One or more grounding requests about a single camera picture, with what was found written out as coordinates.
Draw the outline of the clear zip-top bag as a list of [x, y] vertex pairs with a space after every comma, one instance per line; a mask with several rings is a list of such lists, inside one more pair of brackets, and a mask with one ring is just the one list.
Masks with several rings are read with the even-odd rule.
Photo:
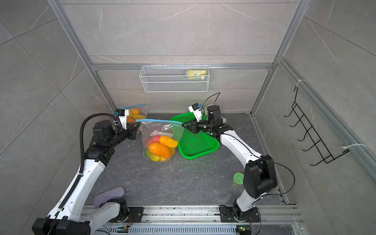
[[147, 119], [147, 111], [150, 103], [144, 103], [139, 105], [132, 105], [128, 107], [123, 107], [123, 109], [128, 110], [128, 115], [126, 116], [127, 123], [134, 123], [139, 119]]
[[154, 162], [173, 157], [183, 136], [181, 122], [173, 120], [140, 119], [144, 155]]

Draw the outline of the red mango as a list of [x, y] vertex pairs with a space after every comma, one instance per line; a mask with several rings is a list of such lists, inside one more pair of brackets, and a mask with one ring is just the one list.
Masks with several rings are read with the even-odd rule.
[[158, 143], [159, 142], [159, 139], [160, 139], [160, 135], [156, 135], [156, 136], [152, 136], [148, 142], [146, 143], [146, 146], [149, 147], [151, 144], [153, 143]]

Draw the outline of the small yellow orange mango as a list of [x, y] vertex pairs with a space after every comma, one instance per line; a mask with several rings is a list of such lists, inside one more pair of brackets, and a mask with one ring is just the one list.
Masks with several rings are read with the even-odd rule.
[[169, 148], [176, 148], [178, 146], [178, 142], [173, 138], [168, 136], [161, 136], [159, 139], [159, 143], [169, 147]]

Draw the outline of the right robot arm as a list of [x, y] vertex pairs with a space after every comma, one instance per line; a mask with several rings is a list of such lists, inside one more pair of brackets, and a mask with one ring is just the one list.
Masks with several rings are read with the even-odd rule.
[[252, 216], [259, 216], [255, 204], [264, 196], [272, 196], [272, 190], [278, 186], [276, 166], [283, 166], [270, 155], [262, 155], [243, 141], [222, 116], [221, 109], [215, 103], [211, 105], [194, 103], [189, 106], [194, 119], [182, 126], [193, 134], [200, 132], [217, 139], [227, 147], [242, 163], [244, 178], [242, 194], [234, 201], [232, 212], [226, 206], [219, 206], [222, 215], [229, 220], [247, 222]]

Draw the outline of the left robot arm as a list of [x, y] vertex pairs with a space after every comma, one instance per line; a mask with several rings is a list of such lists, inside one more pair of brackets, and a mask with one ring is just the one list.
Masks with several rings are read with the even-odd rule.
[[[81, 213], [95, 182], [107, 167], [115, 147], [127, 139], [135, 140], [140, 122], [127, 123], [127, 109], [114, 113], [97, 113], [83, 120], [79, 131], [80, 166], [65, 193], [45, 218], [38, 218], [32, 226], [36, 235], [90, 235], [111, 220], [124, 222], [131, 219], [126, 200], [107, 199], [86, 218]], [[102, 120], [93, 128], [93, 136], [84, 148], [84, 129], [94, 117], [106, 116], [113, 121]]]

